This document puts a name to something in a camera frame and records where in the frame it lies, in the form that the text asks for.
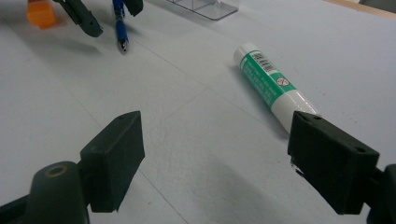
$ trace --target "white glue stick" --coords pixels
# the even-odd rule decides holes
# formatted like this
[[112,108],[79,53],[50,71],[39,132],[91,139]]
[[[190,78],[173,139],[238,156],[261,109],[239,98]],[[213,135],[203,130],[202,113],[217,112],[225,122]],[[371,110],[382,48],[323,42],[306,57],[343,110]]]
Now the white glue stick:
[[253,44],[240,46],[235,51],[233,60],[288,133],[294,111],[320,116],[317,109]]

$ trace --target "green label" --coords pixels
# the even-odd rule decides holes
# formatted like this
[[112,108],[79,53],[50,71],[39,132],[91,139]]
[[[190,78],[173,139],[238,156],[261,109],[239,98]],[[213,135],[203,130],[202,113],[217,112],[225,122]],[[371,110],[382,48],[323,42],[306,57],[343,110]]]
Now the green label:
[[245,55],[240,67],[270,108],[283,93],[296,90],[259,50]]

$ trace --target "barcode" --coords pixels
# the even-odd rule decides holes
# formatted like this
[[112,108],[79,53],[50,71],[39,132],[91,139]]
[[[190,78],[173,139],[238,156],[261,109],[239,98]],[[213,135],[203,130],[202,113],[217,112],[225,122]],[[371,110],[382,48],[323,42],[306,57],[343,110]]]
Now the barcode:
[[260,65],[265,72],[270,73],[273,71],[277,71],[271,62],[264,57],[261,53],[252,54],[251,57]]

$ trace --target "white table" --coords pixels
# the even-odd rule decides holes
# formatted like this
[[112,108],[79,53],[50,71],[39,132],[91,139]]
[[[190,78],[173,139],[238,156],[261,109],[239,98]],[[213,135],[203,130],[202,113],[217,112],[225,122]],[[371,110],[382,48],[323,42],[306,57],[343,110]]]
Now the white table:
[[365,223],[339,217],[290,167],[289,136],[233,62],[256,44],[323,116],[396,162],[396,23],[320,0],[244,0],[208,21],[164,0],[127,16],[121,55],[111,1],[83,1],[104,27],[39,30],[26,1],[0,1],[0,204],[79,152],[116,116],[140,110],[143,160],[105,223]]

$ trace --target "orange block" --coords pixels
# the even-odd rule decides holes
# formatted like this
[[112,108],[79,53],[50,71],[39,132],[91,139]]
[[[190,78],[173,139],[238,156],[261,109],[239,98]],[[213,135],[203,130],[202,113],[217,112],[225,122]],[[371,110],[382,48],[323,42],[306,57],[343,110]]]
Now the orange block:
[[50,0],[28,0],[26,16],[30,23],[40,28],[48,28],[55,23]]

